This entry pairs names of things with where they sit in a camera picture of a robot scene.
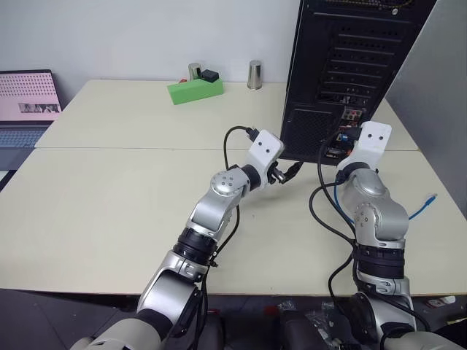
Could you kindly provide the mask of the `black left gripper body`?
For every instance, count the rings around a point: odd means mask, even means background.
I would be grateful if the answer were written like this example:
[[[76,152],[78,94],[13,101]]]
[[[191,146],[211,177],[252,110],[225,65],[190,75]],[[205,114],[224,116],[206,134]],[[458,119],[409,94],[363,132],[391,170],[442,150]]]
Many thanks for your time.
[[[269,184],[274,184],[276,182],[284,184],[286,182],[285,174],[278,168],[279,163],[274,161],[268,168],[266,172],[267,181]]]

